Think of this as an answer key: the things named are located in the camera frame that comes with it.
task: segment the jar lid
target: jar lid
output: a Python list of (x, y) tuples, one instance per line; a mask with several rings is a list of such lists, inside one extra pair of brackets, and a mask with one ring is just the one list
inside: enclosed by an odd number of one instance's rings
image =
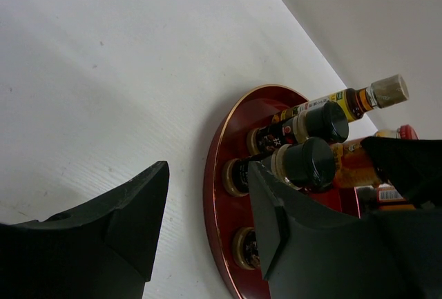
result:
[(322, 107), (308, 110), (305, 126), (310, 137), (323, 138), (326, 142), (344, 142), (348, 138), (348, 119), (344, 110), (333, 101)]
[(387, 108), (408, 100), (408, 89), (401, 75), (375, 81), (371, 85), (379, 108)]
[(399, 136), (401, 139), (418, 140), (418, 136), (413, 127), (409, 124), (402, 125), (399, 128)]
[(298, 187), (320, 189), (330, 185), (336, 174), (333, 150), (321, 138), (289, 147), (283, 158), (287, 179)]

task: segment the gold rim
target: gold rim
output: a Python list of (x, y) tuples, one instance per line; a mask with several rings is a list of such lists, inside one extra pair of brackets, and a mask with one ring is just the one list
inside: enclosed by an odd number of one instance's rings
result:
[(252, 156), (260, 153), (258, 147), (256, 146), (256, 133), (258, 130), (259, 128), (254, 128), (247, 133), (247, 149), (249, 150), (249, 154)]
[(255, 267), (249, 265), (244, 257), (244, 239), (246, 238), (246, 235), (252, 230), (253, 228), (251, 227), (239, 229), (236, 232), (235, 237), (233, 237), (232, 241), (233, 259), (241, 269), (245, 270), (255, 270)]
[(222, 185), (226, 189), (227, 193), (232, 195), (233, 197), (244, 197), (248, 193), (240, 192), (235, 184), (233, 183), (232, 178), (232, 168), (236, 161), (239, 159), (232, 159), (227, 161), (226, 164), (222, 167)]

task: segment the spice bottle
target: spice bottle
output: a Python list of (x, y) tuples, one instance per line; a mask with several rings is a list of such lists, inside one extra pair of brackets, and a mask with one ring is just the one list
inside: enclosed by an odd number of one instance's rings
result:
[[(381, 130), (375, 133), (379, 137), (399, 139), (418, 139), (416, 131), (410, 125), (401, 126), (397, 131)], [(337, 189), (355, 186), (378, 186), (387, 182), (387, 178), (373, 165), (372, 160), (361, 146), (364, 138), (351, 140), (331, 146), (336, 162), (336, 176), (333, 187)]]
[(364, 186), (356, 189), (361, 213), (416, 209), (393, 186)]
[(296, 116), (303, 110), (318, 108), (327, 101), (338, 103), (344, 110), (348, 122), (353, 122), (362, 118), (367, 111), (375, 108), (387, 108), (406, 100), (408, 100), (407, 85), (401, 75), (395, 75), (375, 81), (370, 86), (360, 90), (347, 88), (326, 97), (283, 110), (275, 114), (271, 122), (284, 121)]
[(326, 102), (287, 121), (253, 129), (247, 135), (247, 148), (251, 155), (257, 155), (272, 152), (284, 144), (302, 144), (309, 137), (319, 137), (329, 143), (344, 142), (348, 133), (342, 108), (336, 102)]
[(237, 230), (232, 240), (231, 249), (233, 259), (241, 269), (254, 270), (260, 268), (260, 256), (254, 228)]
[(249, 192), (249, 162), (259, 160), (276, 178), (296, 190), (322, 191), (336, 174), (331, 147), (323, 139), (312, 137), (303, 144), (284, 145), (270, 155), (228, 161), (222, 171), (227, 192), (235, 197), (246, 195)]

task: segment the yellow label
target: yellow label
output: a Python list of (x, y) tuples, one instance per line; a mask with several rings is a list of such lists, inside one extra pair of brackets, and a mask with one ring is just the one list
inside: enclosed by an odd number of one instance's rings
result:
[(342, 158), (344, 146), (342, 144), (334, 144), (331, 146), (331, 150), (334, 154), (334, 163), (336, 165), (336, 172), (341, 170), (343, 167)]
[(346, 97), (345, 90), (329, 95), (330, 100), (335, 101), (343, 109), (345, 116), (348, 122), (350, 123), (354, 121), (354, 118), (351, 110), (348, 108), (347, 101), (345, 101), (346, 99), (345, 97)]
[(290, 117), (298, 115), (303, 110), (311, 110), (319, 108), (328, 101), (336, 102), (344, 110), (344, 114), (348, 119), (348, 122), (353, 122), (354, 117), (352, 115), (351, 110), (347, 106), (347, 102), (345, 101), (345, 93), (346, 93), (345, 90), (341, 90), (337, 93), (330, 94), (326, 97), (321, 97), (319, 99), (315, 99), (312, 101), (305, 102), (304, 104), (300, 104), (299, 106), (294, 106), (292, 108), (285, 109), (282, 112), (275, 114), (271, 118), (271, 123), (274, 124), (289, 119)]

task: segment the red rotating tray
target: red rotating tray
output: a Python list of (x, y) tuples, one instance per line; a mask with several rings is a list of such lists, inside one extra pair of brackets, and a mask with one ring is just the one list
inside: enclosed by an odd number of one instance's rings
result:
[[(271, 116), (278, 111), (306, 101), (305, 97), (284, 86), (257, 87), (236, 103), (213, 137), (204, 172), (204, 219), (216, 265), (234, 298), (270, 299), (270, 293), (260, 270), (241, 269), (233, 260), (231, 241), (239, 228), (253, 226), (253, 216), (248, 195), (232, 197), (225, 191), (222, 167), (235, 157), (249, 156), (246, 136), (252, 128), (269, 125)], [(311, 197), (342, 211), (338, 190)], [(354, 192), (350, 190), (343, 203), (353, 208), (356, 203), (354, 197)]]

